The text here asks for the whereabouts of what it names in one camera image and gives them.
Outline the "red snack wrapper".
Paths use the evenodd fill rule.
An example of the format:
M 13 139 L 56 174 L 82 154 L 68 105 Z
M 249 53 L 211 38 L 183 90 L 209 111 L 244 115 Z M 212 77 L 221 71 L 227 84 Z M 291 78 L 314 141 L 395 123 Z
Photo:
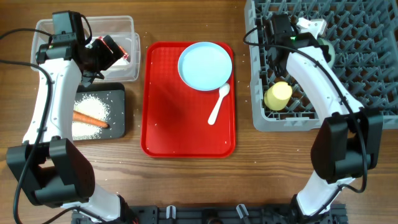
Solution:
M 108 48 L 108 50 L 111 52 L 112 56 L 116 60 L 121 58 L 128 58 L 129 54 L 120 45 L 118 45 L 110 35 L 106 35 L 104 37 L 99 36 L 97 39 L 100 40 Z

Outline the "yellow plastic cup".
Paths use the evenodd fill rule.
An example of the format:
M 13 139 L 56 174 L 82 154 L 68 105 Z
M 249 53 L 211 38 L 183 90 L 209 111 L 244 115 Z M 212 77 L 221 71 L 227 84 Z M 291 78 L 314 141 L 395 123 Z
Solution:
M 265 92 L 264 103 L 270 110 L 280 111 L 287 106 L 292 93 L 292 87 L 287 82 L 277 82 Z

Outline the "white rice pile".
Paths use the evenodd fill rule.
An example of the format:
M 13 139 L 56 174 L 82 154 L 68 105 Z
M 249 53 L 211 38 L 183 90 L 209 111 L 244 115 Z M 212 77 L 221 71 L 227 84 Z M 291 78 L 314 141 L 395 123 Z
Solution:
M 103 103 L 99 97 L 93 95 L 83 95 L 82 99 L 75 102 L 74 111 L 107 123 L 110 114 L 109 106 Z M 75 141 L 99 139 L 104 129 L 76 121 L 72 122 L 72 136 Z

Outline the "green bowl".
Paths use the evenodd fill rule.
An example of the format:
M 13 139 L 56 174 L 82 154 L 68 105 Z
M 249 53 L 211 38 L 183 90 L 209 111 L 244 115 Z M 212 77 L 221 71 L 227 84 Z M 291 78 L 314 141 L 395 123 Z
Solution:
M 335 52 L 335 49 L 333 47 L 333 44 L 330 41 L 328 41 L 326 39 L 322 39 L 322 38 L 318 38 L 317 41 L 318 41 L 319 44 L 327 45 L 329 47 L 328 54 L 330 56 L 330 61 L 328 62 L 328 66 L 330 68 L 332 68 L 334 66 L 335 59 L 336 59 L 336 52 Z

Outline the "orange carrot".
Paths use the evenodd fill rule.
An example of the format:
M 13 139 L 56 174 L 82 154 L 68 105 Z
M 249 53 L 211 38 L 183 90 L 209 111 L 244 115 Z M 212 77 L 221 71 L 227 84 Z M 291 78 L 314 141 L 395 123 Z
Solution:
M 89 124 L 92 126 L 100 127 L 100 128 L 109 128 L 109 124 L 102 120 L 92 118 L 80 112 L 74 111 L 73 112 L 73 121 Z

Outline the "white plastic spoon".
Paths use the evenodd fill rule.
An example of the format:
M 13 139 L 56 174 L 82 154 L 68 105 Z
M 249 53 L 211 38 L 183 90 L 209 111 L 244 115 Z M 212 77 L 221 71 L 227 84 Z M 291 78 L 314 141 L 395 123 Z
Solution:
M 212 110 L 212 112 L 211 112 L 211 114 L 210 114 L 210 116 L 208 118 L 208 124 L 209 125 L 214 125 L 215 124 L 217 116 L 218 116 L 218 113 L 219 113 L 220 108 L 221 108 L 221 104 L 222 104 L 223 98 L 229 93 L 229 91 L 230 91 L 229 83 L 225 83 L 224 85 L 222 85 L 219 88 L 218 100 L 217 100 L 216 105 L 213 108 L 213 110 Z

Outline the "light blue plate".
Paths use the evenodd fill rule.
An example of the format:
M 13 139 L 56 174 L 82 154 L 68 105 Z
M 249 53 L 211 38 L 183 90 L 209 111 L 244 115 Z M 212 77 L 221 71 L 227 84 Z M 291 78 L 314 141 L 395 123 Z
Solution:
M 212 91 L 224 85 L 232 75 L 231 56 L 213 42 L 197 42 L 180 54 L 177 63 L 181 80 L 198 91 Z

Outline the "white napkin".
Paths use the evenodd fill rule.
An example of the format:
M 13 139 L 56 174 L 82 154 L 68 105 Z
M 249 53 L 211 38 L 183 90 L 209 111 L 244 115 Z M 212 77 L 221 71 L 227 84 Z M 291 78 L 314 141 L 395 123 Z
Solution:
M 120 58 L 119 60 L 117 60 L 116 62 L 114 62 L 112 64 L 112 66 L 110 66 L 109 68 L 107 68 L 106 70 L 102 70 L 101 72 L 116 72 L 116 71 L 120 71 L 120 70 L 125 70 L 130 66 L 130 61 L 128 59 L 125 58 Z

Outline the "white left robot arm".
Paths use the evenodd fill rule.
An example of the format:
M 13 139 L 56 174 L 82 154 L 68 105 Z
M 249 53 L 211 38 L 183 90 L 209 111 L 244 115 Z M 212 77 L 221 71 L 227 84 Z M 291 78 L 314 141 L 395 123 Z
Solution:
M 120 195 L 95 182 L 92 165 L 72 138 L 73 106 L 80 85 L 88 86 L 124 57 L 110 37 L 86 34 L 87 18 L 74 11 L 52 15 L 53 34 L 39 47 L 34 68 L 40 82 L 30 126 L 20 146 L 10 147 L 6 162 L 21 194 L 35 206 L 77 211 L 97 223 L 137 223 L 137 215 Z

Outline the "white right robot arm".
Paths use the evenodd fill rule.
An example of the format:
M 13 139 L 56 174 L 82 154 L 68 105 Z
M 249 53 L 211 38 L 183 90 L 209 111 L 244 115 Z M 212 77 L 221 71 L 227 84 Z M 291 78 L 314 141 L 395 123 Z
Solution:
M 369 170 L 377 166 L 383 117 L 366 108 L 350 94 L 330 65 L 331 47 L 319 42 L 327 29 L 324 19 L 274 14 L 262 26 L 246 32 L 264 33 L 263 47 L 268 66 L 279 77 L 292 76 L 317 112 L 322 125 L 311 148 L 313 173 L 305 187 L 291 200 L 288 221 L 309 223 L 324 219 L 334 199 L 344 189 L 361 194 L 368 184 Z

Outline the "black waste tray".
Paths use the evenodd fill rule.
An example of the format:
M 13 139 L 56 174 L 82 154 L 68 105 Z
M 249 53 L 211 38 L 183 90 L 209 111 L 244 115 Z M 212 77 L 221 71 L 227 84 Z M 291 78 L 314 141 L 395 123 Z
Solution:
M 123 137 L 126 130 L 126 94 L 124 85 L 121 83 L 101 83 L 93 84 L 87 88 L 79 86 L 75 96 L 75 102 L 82 99 L 83 95 L 97 96 L 110 108 L 110 114 L 108 117 L 109 128 L 103 130 L 99 139 L 116 139 Z

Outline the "grey dishwasher rack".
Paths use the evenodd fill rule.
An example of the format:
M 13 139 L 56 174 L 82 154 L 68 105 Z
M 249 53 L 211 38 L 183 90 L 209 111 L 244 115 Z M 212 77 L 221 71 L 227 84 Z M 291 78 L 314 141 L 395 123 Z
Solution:
M 396 1 L 253 1 L 244 7 L 246 30 L 261 26 L 274 14 L 324 19 L 325 39 L 335 51 L 333 71 L 345 88 L 367 108 L 376 108 L 384 129 L 397 128 L 397 2 Z M 289 75 L 277 77 L 267 52 L 251 45 L 251 104 L 259 131 L 309 131 L 321 122 L 301 87 Z M 285 81 L 293 96 L 282 111 L 266 108 L 264 92 Z

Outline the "clear plastic bin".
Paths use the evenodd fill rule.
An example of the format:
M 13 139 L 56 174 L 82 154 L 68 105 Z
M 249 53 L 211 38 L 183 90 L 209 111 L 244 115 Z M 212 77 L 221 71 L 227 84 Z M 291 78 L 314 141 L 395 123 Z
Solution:
M 34 34 L 30 53 L 30 62 L 36 64 L 37 53 L 41 45 L 49 43 L 51 34 L 73 34 L 87 48 L 99 37 L 110 35 L 128 54 L 130 66 L 116 72 L 86 74 L 82 83 L 89 85 L 99 82 L 133 82 L 139 76 L 141 49 L 139 35 L 134 31 L 131 16 L 85 17 L 79 12 L 60 11 L 53 13 L 52 19 L 40 20 Z

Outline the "red plastic tray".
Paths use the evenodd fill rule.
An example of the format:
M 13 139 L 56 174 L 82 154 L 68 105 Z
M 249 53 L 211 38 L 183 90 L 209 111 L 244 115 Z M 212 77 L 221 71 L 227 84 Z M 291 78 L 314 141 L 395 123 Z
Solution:
M 178 72 L 178 60 L 192 42 L 156 42 L 147 50 L 141 148 L 151 157 L 223 158 L 236 147 L 234 73 L 229 93 L 213 125 L 208 123 L 218 89 L 188 86 Z

